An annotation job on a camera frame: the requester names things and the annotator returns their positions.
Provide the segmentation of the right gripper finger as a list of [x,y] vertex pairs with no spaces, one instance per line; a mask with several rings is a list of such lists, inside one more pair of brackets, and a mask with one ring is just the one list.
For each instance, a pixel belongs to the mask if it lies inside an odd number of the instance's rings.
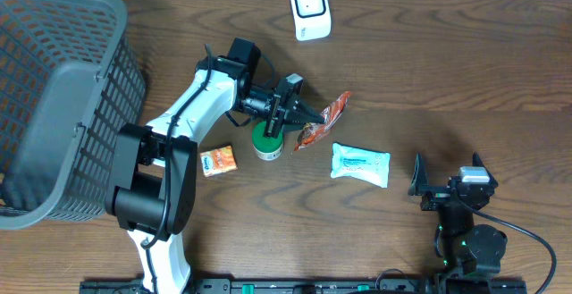
[[472,155],[472,163],[474,167],[478,167],[480,168],[481,172],[486,173],[487,178],[485,179],[482,175],[482,177],[478,179],[479,183],[488,183],[492,185],[494,189],[496,189],[499,186],[499,182],[497,182],[497,180],[493,177],[491,172],[485,167],[481,156],[477,152],[474,152]]
[[408,189],[409,196],[423,196],[430,186],[425,170],[425,161],[420,153],[416,154],[415,168],[412,181]]

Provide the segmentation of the green lid jar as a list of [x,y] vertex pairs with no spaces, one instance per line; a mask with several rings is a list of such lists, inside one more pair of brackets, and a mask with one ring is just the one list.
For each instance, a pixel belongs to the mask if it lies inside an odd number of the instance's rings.
[[283,134],[279,133],[277,138],[264,136],[266,122],[258,123],[252,131],[252,144],[257,156],[264,161],[277,159],[283,150]]

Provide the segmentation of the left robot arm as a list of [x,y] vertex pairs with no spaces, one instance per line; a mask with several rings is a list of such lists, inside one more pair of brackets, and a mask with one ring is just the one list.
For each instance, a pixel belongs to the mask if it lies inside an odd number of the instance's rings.
[[136,243],[148,293],[182,293],[191,284],[181,232],[196,196],[198,146],[223,114],[263,120],[266,138],[325,121],[301,99],[298,74],[275,88],[254,84],[261,56],[254,42],[235,38],[227,55],[197,63],[189,88],[161,116],[118,133],[105,210]]

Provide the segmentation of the white wet wipes pack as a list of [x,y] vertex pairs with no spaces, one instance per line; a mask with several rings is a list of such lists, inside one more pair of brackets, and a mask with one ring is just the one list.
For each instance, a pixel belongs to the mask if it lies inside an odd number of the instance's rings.
[[350,177],[387,189],[389,184],[391,154],[332,144],[333,179]]

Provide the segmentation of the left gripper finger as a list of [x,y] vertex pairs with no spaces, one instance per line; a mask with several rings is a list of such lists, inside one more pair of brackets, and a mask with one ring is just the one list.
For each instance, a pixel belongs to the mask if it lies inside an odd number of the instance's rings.
[[309,123],[325,124],[325,118],[323,119],[300,119],[298,116],[293,118],[284,119],[282,122],[282,131],[296,131],[303,130],[304,127]]
[[297,98],[295,100],[294,111],[295,111],[295,114],[300,119],[323,119],[324,118],[324,116],[320,112],[316,111],[314,108],[309,106],[301,98]]

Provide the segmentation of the small orange box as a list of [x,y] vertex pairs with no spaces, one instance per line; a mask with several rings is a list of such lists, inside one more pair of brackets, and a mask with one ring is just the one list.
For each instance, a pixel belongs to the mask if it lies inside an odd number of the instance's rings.
[[200,154],[200,163],[206,177],[234,171],[238,165],[231,146],[219,147]]

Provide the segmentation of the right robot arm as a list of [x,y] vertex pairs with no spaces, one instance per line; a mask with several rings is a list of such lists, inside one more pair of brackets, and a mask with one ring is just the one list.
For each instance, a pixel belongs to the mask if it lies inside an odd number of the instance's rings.
[[420,196],[423,211],[435,211],[439,224],[433,247],[444,269],[420,282],[421,293],[491,293],[492,277],[501,270],[507,236],[488,224],[475,224],[474,214],[488,205],[498,182],[480,156],[459,168],[444,186],[432,186],[425,162],[416,156],[410,196]]

